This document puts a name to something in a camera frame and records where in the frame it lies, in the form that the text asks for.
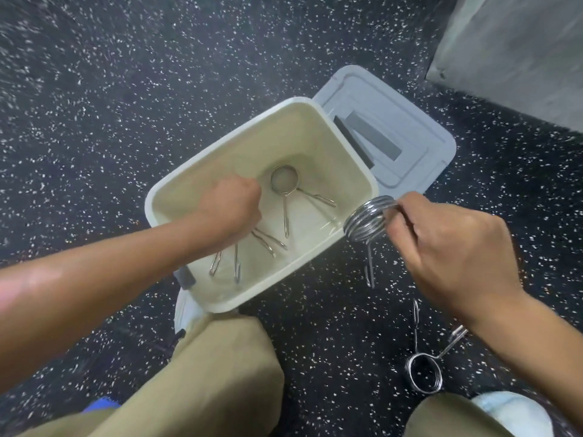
person's hand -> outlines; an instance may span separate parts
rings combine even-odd
[[[196,212],[221,233],[217,249],[247,236],[261,220],[261,186],[256,179],[229,175],[208,189],[200,198]]]
[[[399,199],[399,205],[388,215],[387,234],[430,301],[470,329],[524,301],[527,294],[504,220],[432,203],[415,192]]]

metal coil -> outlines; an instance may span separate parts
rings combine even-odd
[[[349,241],[366,243],[368,266],[365,266],[364,273],[371,288],[374,288],[374,269],[370,245],[385,232],[385,210],[397,206],[397,201],[391,196],[377,196],[362,204],[344,222],[344,234]]]

metal ring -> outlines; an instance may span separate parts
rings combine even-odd
[[[417,383],[415,383],[415,380],[413,379],[413,362],[415,359],[419,357],[425,357],[427,362],[429,362],[429,366],[431,366],[431,369],[433,370],[434,376],[433,387],[429,391],[420,388],[419,385],[417,385]],[[418,352],[416,354],[413,354],[407,358],[407,361],[405,362],[404,365],[404,370],[409,376],[409,382],[411,383],[412,388],[417,392],[432,395],[441,391],[441,388],[443,387],[443,375],[441,374],[441,368],[439,367],[439,364],[435,360],[434,356],[427,354],[426,352]]]

